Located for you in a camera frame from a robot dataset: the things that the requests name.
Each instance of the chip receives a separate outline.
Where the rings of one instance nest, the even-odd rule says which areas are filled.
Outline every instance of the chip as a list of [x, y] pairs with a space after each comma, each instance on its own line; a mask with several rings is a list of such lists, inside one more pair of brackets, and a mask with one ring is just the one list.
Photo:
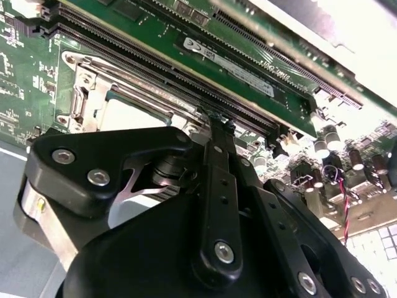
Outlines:
[[136, 20], [138, 20], [139, 17], [143, 14], [143, 11], [130, 0], [118, 1], [114, 5], [114, 11], [117, 11], [119, 14], [128, 17], [134, 22], [136, 22]]
[[205, 26], [208, 23], [208, 17], [199, 11], [194, 11], [192, 14], [192, 20], [198, 25]]
[[372, 141], [371, 141], [370, 138], [365, 138], [365, 139], [363, 139], [363, 140], [361, 141], [361, 143], [362, 143], [364, 146], [368, 146], [369, 144], [372, 143]]
[[174, 8], [175, 8], [176, 12], [178, 12], [180, 15], [185, 16], [185, 17], [190, 16], [190, 14], [193, 11], [193, 9], [189, 5], [187, 5], [183, 2], [180, 2], [179, 0], [177, 0], [175, 2]]

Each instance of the white connector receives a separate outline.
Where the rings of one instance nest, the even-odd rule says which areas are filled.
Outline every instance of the white connector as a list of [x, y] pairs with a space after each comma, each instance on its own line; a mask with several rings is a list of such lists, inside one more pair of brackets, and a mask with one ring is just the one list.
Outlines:
[[40, 15], [44, 0], [11, 0], [12, 9], [31, 19]]

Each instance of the black plastic bracket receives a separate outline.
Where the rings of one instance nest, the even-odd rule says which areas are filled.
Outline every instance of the black plastic bracket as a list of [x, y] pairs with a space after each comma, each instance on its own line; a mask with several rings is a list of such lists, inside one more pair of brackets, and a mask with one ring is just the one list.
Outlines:
[[[122, 172], [134, 165], [145, 165], [159, 156], [182, 155], [192, 147], [190, 138], [174, 127], [44, 135], [31, 148], [25, 175], [33, 188], [83, 217], [98, 217], [110, 208], [121, 191]], [[67, 149], [75, 161], [62, 165], [52, 154]], [[89, 182], [88, 172], [105, 171], [110, 181], [105, 186]]]
[[233, 136], [213, 121], [198, 190], [200, 238], [192, 263], [197, 277], [212, 289], [230, 286], [243, 270], [236, 178], [229, 173], [229, 153], [235, 152]]

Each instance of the metal screw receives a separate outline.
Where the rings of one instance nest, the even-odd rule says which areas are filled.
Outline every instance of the metal screw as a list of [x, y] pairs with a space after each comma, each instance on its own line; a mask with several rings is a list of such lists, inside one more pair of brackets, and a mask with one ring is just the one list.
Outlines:
[[355, 289], [358, 290], [361, 294], [365, 294], [367, 292], [365, 286], [358, 278], [352, 278], [352, 283]]
[[96, 186], [106, 186], [110, 182], [109, 174], [102, 169], [92, 169], [88, 172], [87, 179]]
[[244, 166], [249, 166], [251, 163], [248, 161], [248, 160], [246, 160], [245, 158], [243, 158], [243, 159], [241, 159], [241, 163], [244, 165]]
[[368, 283], [370, 285], [371, 290], [373, 292], [375, 292], [376, 294], [380, 295], [381, 294], [381, 290], [380, 290], [379, 286], [375, 283], [375, 281], [373, 281], [372, 279], [369, 279], [369, 278], [367, 279], [367, 281], [368, 281]]
[[230, 264], [234, 261], [234, 253], [229, 245], [219, 241], [215, 244], [215, 254], [221, 262]]
[[176, 137], [177, 137], [178, 140], [180, 140], [181, 142], [184, 142], [184, 143], [188, 142], [189, 139], [190, 139], [190, 138], [189, 138], [186, 134], [184, 134], [184, 133], [178, 133], [178, 134], [176, 135]]
[[75, 64], [76, 59], [74, 59], [74, 57], [72, 56], [66, 56], [66, 62], [70, 63], [70, 64]]
[[61, 165], [69, 165], [74, 162], [76, 157], [69, 150], [58, 149], [52, 153], [52, 159]]
[[298, 273], [298, 280], [302, 288], [310, 295], [316, 295], [317, 287], [312, 278], [304, 272]]
[[214, 148], [217, 152], [222, 153], [222, 149], [219, 148], [218, 146], [214, 146], [213, 148]]
[[278, 191], [284, 191], [285, 190], [285, 185], [281, 181], [276, 181], [274, 183], [275, 188], [277, 188]]

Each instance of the integrated circuit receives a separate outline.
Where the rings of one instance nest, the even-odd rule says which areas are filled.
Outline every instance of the integrated circuit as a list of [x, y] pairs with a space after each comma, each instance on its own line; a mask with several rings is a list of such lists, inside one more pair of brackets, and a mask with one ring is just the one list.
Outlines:
[[192, 21], [200, 26], [205, 26], [208, 23], [208, 17], [199, 11], [194, 11], [192, 13]]
[[143, 14], [143, 11], [130, 0], [117, 1], [115, 5], [113, 5], [113, 9], [133, 22], [136, 22]]
[[174, 3], [174, 9], [182, 16], [188, 17], [191, 15], [193, 9], [188, 5], [180, 0], [176, 0]]

